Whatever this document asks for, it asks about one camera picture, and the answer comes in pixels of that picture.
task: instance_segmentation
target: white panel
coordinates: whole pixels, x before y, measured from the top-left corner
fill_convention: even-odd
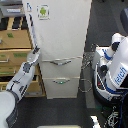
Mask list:
[[[13,5],[13,6],[1,6],[1,11],[4,17],[16,17],[16,16],[25,16],[22,12],[22,5]]]
[[[45,91],[48,99],[53,98],[76,98],[78,93],[79,79],[70,79],[66,83],[53,82],[54,79],[44,79]]]
[[[40,63],[42,69],[42,78],[61,78],[61,77],[79,77],[82,65],[82,59],[68,59]]]
[[[32,12],[27,12],[27,3]],[[82,56],[91,0],[23,0],[29,23],[32,15],[42,60]],[[37,5],[48,5],[49,20],[39,20]]]

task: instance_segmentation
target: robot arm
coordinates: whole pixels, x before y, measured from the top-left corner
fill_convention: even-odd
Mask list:
[[[27,56],[18,73],[7,84],[6,91],[0,92],[0,128],[11,128],[17,119],[17,103],[28,89],[35,73],[40,51],[36,47]]]
[[[115,54],[120,42],[124,39],[124,36],[120,35],[119,33],[115,33],[112,36],[111,46],[107,48],[107,50],[103,50],[104,56],[100,58],[100,67],[101,70],[106,70],[109,68],[113,55]]]

